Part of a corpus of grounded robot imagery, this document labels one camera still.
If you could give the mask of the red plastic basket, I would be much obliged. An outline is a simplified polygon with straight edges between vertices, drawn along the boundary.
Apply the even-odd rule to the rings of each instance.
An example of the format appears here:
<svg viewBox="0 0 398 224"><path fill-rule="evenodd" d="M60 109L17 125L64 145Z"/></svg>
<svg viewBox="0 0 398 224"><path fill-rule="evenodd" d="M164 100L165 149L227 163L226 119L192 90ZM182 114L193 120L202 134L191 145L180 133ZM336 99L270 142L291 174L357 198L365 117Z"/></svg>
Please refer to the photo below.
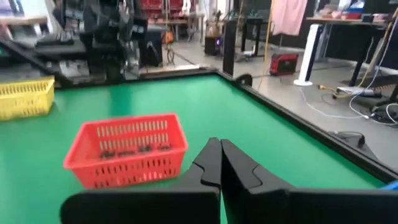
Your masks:
<svg viewBox="0 0 398 224"><path fill-rule="evenodd" d="M173 148L160 151L160 143ZM151 145L152 151L140 153L139 146ZM176 114L134 116L81 125L63 162L65 169L86 189L103 189L143 184L177 177L188 150L188 142ZM103 151L115 156L102 159ZM118 157L121 151L133 156Z"/></svg>

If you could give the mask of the grey floor power strip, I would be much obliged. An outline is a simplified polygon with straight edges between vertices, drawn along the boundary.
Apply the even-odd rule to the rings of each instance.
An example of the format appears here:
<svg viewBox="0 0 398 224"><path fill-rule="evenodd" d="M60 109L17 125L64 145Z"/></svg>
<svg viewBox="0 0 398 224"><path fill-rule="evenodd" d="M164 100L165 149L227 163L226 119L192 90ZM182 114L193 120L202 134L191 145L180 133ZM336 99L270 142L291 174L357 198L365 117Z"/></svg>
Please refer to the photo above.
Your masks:
<svg viewBox="0 0 398 224"><path fill-rule="evenodd" d="M356 87L356 86L341 86L336 89L337 93L346 93L349 96L363 96L367 98L381 98L382 94L380 91L373 90L370 88Z"/></svg>

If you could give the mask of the green table mat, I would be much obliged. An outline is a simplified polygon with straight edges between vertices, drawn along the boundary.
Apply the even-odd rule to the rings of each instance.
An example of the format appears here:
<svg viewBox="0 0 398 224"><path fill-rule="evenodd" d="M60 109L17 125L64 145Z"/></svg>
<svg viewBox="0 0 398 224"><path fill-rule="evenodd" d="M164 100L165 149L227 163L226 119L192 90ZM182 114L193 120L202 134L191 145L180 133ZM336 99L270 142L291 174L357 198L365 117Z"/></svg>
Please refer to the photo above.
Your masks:
<svg viewBox="0 0 398 224"><path fill-rule="evenodd" d="M57 91L50 114L0 122L0 224L59 223L62 202L81 190L63 160L84 122L162 113L180 118L189 143L184 169L216 137L296 187L382 185L220 77L178 78Z"/></svg>

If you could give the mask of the pink partition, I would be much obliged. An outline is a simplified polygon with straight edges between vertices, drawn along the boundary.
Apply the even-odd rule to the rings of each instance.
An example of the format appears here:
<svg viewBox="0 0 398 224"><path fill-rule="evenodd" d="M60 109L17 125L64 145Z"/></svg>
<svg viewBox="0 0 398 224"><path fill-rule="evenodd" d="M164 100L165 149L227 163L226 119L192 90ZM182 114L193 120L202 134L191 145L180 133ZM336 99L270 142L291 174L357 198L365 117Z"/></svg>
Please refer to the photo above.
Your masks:
<svg viewBox="0 0 398 224"><path fill-rule="evenodd" d="M273 35L299 35L307 0L272 0Z"/></svg>

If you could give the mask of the black computer purple light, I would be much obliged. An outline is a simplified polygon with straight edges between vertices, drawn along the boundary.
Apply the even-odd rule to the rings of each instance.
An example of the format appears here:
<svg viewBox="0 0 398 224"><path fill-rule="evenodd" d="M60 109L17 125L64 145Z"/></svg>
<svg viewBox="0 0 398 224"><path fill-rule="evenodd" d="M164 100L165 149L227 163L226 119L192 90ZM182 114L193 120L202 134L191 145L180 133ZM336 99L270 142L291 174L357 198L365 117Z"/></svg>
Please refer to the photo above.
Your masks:
<svg viewBox="0 0 398 224"><path fill-rule="evenodd" d="M206 55L211 55L211 56L219 55L221 53L222 45L223 43L221 37L206 36L204 52Z"/></svg>

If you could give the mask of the small black frame hook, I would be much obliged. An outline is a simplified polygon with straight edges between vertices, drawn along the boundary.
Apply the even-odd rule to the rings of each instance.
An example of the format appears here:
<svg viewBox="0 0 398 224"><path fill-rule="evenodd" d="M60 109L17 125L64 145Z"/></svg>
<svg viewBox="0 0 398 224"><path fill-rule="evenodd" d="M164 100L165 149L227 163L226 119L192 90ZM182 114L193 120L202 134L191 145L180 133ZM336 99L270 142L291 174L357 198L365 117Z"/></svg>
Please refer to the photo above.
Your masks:
<svg viewBox="0 0 398 224"><path fill-rule="evenodd" d="M250 73L245 73L235 78L234 82L240 85L252 86L252 80L252 75Z"/></svg>

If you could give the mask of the cluttered workbench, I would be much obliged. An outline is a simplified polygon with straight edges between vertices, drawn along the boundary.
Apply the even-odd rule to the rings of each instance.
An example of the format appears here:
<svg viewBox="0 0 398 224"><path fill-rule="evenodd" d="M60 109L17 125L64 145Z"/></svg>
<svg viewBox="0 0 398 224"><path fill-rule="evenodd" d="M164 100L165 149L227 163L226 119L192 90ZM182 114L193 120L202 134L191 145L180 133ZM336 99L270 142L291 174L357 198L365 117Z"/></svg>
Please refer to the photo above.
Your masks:
<svg viewBox="0 0 398 224"><path fill-rule="evenodd" d="M374 38L376 36L376 30L385 30L386 34L388 34L389 31L392 31L392 20L397 17L397 13L398 8L392 16L388 15L387 20L375 21L373 19L369 22L363 21L362 19L342 19L322 16L308 17L307 20L313 22L313 24L310 26L310 32L308 33L308 37L314 37L314 40L312 44L307 41L310 46L306 47L305 49L305 53L311 53L311 55L309 56L305 82L310 81L313 64L315 61L317 61L317 51L319 45L321 46L321 55L326 54L333 26L351 26L358 27L358 30L361 30L363 32L363 39L365 40L364 46L360 50L356 50L356 52L358 53L358 59L356 61L354 72L351 76L351 80L348 84L348 86L354 86L357 81L361 66L365 62L368 49L371 48L372 41L374 41Z"/></svg>

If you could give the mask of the red equipment box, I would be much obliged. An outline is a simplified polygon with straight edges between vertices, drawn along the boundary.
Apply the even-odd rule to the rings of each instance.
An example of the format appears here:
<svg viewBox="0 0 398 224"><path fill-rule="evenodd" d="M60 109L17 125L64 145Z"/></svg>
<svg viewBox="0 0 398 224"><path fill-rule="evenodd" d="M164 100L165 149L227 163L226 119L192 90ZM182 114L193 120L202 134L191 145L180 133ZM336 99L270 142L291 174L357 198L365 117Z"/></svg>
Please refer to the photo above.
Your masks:
<svg viewBox="0 0 398 224"><path fill-rule="evenodd" d="M293 75L299 55L294 53L273 54L269 73L271 76Z"/></svg>

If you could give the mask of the white tower fan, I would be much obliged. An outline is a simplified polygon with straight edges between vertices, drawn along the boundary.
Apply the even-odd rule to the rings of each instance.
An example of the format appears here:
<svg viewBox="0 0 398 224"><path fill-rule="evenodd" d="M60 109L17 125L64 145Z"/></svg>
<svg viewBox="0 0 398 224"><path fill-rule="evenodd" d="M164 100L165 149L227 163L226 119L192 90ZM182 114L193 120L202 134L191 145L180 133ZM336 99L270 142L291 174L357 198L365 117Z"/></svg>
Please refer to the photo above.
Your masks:
<svg viewBox="0 0 398 224"><path fill-rule="evenodd" d="M312 24L310 26L299 76L298 79L294 80L294 85L296 86L312 85L310 76L322 31L323 26L321 24Z"/></svg>

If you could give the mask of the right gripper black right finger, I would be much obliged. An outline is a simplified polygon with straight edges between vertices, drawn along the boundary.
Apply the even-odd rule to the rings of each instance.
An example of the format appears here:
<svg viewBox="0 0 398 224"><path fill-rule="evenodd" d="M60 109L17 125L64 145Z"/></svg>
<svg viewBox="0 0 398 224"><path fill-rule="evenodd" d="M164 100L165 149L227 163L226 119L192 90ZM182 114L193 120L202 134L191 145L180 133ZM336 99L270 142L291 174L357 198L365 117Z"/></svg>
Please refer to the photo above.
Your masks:
<svg viewBox="0 0 398 224"><path fill-rule="evenodd" d="M230 224L398 224L398 190L297 188L227 139L221 190Z"/></svg>

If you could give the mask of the yellow plastic basket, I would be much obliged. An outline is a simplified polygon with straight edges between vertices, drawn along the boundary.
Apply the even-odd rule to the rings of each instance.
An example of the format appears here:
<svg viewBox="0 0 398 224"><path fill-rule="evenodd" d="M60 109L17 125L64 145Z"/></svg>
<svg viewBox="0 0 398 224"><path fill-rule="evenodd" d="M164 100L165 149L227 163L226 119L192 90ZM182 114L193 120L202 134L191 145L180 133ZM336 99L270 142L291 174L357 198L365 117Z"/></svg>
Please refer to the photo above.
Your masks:
<svg viewBox="0 0 398 224"><path fill-rule="evenodd" d="M54 77L0 83L0 121L48 114L54 84Z"/></svg>

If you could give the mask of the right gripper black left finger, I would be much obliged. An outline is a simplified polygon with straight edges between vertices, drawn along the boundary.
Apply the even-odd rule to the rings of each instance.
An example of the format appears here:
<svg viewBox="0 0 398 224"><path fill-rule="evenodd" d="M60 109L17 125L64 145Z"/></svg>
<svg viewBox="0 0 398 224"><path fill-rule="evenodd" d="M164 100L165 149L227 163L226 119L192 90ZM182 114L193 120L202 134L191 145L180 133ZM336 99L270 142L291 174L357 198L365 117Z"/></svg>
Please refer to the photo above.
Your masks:
<svg viewBox="0 0 398 224"><path fill-rule="evenodd" d="M61 224L220 224L221 141L208 140L177 183L86 190L60 207Z"/></svg>

